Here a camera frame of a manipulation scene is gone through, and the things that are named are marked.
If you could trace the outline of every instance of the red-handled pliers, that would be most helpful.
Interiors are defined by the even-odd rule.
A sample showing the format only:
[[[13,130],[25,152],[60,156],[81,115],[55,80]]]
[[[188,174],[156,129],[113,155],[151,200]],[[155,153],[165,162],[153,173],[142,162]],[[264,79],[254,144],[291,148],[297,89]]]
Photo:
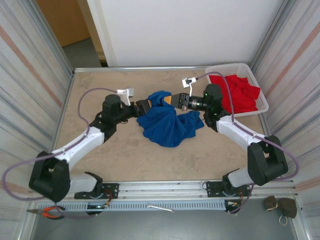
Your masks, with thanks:
[[[66,210],[63,206],[57,206],[60,210]],[[52,216],[48,212],[56,209],[55,206],[50,206],[50,207],[45,207],[44,209],[30,209],[27,210],[27,212],[32,213],[32,214],[42,214],[45,218],[52,219],[52,220],[58,220],[58,219],[63,219],[64,216],[59,215],[59,216]]]

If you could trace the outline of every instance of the white basket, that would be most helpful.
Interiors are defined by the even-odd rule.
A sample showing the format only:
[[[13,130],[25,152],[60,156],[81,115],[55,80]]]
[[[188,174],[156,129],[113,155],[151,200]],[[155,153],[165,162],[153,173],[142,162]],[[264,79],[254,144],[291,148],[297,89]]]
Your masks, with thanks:
[[[259,84],[254,74],[252,73],[249,66],[245,63],[231,63],[231,64],[209,66],[205,69],[205,73],[214,72],[214,71],[219,72],[224,76],[237,75],[239,78],[247,78],[250,85],[259,87]],[[209,75],[206,77],[210,84],[211,81],[210,81]],[[260,91],[259,97],[255,102],[256,102],[256,108],[258,109],[257,111],[236,113],[234,114],[234,116],[235,117],[249,116],[254,114],[261,114],[268,111],[269,105],[262,91]]]

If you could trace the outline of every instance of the beige table surface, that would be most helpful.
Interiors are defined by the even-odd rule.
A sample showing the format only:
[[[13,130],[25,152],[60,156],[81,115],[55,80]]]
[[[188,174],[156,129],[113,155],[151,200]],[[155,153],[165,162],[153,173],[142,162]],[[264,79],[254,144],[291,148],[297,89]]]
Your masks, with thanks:
[[[86,125],[77,115],[77,105],[86,90],[96,87],[114,90],[134,87],[131,101],[137,101],[159,90],[172,94],[188,92],[189,90],[183,89],[181,79],[203,73],[204,71],[77,73],[57,147],[67,144],[85,130]],[[193,85],[193,94],[202,96],[207,84],[206,78],[199,80]],[[102,103],[108,94],[111,93],[97,90],[84,98],[81,112],[89,122],[102,110]],[[237,119],[254,131],[263,132],[257,115]],[[246,165],[247,153],[231,139],[207,126],[198,129],[196,137],[185,139],[178,147],[166,148],[145,138],[143,128],[132,118],[127,124],[118,124],[116,133],[80,160],[71,172],[90,171],[104,181],[205,180],[221,179],[224,174]]]

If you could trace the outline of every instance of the blue cloth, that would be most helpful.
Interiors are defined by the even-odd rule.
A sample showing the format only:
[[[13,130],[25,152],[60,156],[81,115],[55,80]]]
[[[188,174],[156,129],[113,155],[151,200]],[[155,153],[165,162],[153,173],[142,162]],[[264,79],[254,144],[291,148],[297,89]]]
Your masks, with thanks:
[[[177,116],[175,108],[166,103],[164,98],[170,96],[167,91],[157,91],[148,97],[152,107],[137,118],[139,126],[143,127],[143,136],[160,146],[174,148],[182,140],[196,136],[196,130],[204,123],[199,118],[199,112],[189,111]]]

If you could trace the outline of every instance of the wooden door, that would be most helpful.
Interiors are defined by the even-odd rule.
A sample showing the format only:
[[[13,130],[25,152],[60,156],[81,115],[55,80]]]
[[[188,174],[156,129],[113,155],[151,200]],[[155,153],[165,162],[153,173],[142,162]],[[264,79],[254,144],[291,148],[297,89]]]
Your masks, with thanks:
[[[90,38],[77,0],[36,0],[61,47]]]

